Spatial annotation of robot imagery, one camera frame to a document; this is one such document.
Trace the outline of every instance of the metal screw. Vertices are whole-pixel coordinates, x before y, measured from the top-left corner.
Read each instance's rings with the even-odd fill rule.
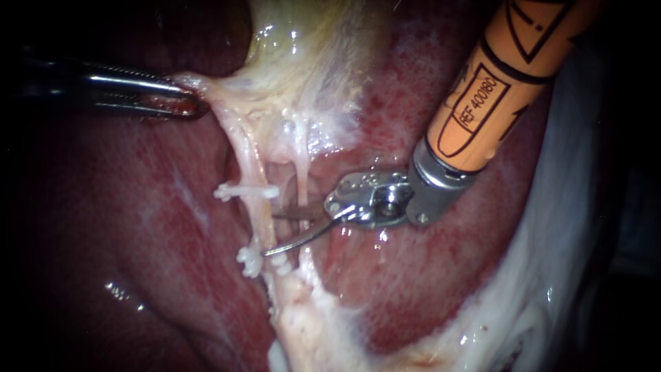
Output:
[[[331,213],[335,213],[336,211],[339,211],[339,203],[338,202],[333,202],[328,206],[328,210],[330,210]]]
[[[419,223],[425,224],[429,222],[429,217],[425,213],[420,213],[417,218]]]
[[[351,182],[350,182],[349,180],[343,180],[343,181],[339,184],[339,189],[340,189],[340,190],[347,190],[347,189],[349,189],[350,187],[351,187]]]

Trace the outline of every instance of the black label outline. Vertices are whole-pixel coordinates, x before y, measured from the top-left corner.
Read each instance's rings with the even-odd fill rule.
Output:
[[[487,112],[487,114],[486,114],[486,115],[484,116],[484,118],[480,121],[480,123],[477,125],[477,127],[475,128],[475,130],[474,130],[473,132],[471,132],[470,130],[468,130],[468,129],[467,129],[466,127],[464,127],[462,124],[458,123],[458,124],[459,124],[459,127],[460,127],[461,129],[463,129],[463,130],[467,131],[468,133],[470,133],[470,137],[468,138],[468,140],[467,140],[467,141],[466,141],[466,142],[465,142],[465,143],[464,143],[464,144],[463,144],[463,145],[462,145],[457,151],[453,152],[452,154],[446,154],[446,153],[441,149],[441,139],[443,138],[443,132],[444,132],[445,129],[448,127],[448,122],[449,122],[450,120],[454,120],[454,121],[457,120],[457,119],[454,117],[454,113],[455,113],[456,110],[457,110],[457,106],[458,106],[459,103],[463,100],[463,97],[468,93],[468,90],[472,87],[473,82],[475,81],[475,79],[477,79],[477,76],[480,74],[480,70],[484,70],[484,71],[485,71],[485,72],[486,72],[486,73],[487,73],[492,79],[494,79],[495,81],[498,81],[498,82],[502,83],[502,84],[505,86],[505,89],[503,90],[503,93],[501,93],[501,95],[496,99],[496,102],[494,102],[494,104],[491,106],[491,108],[489,109],[489,111]],[[437,141],[437,143],[436,143],[436,147],[437,147],[438,151],[439,151],[441,154],[443,154],[446,158],[452,158],[452,157],[455,157],[457,154],[460,154],[460,153],[461,153],[461,152],[462,152],[462,151],[463,151],[463,150],[464,150],[464,149],[465,149],[465,148],[466,148],[466,147],[467,147],[467,146],[473,141],[473,139],[475,138],[475,136],[480,132],[480,129],[484,126],[484,123],[486,123],[486,121],[489,119],[489,117],[491,117],[491,114],[492,114],[493,111],[496,109],[496,107],[498,107],[498,104],[502,101],[503,97],[505,97],[505,94],[507,93],[508,90],[510,90],[511,86],[512,86],[512,84],[506,83],[505,81],[500,80],[498,77],[496,77],[495,75],[493,75],[493,74],[489,71],[489,69],[487,69],[487,68],[484,66],[484,64],[480,63],[479,65],[477,65],[477,69],[475,69],[475,73],[473,74],[473,77],[470,79],[470,82],[466,85],[466,88],[465,88],[464,91],[461,93],[461,96],[459,96],[459,98],[457,99],[456,103],[454,104],[454,107],[452,107],[452,111],[450,112],[450,115],[448,116],[448,118],[445,120],[445,123],[443,124],[443,129],[441,129],[441,133],[439,134],[439,139],[438,139],[438,141]]]

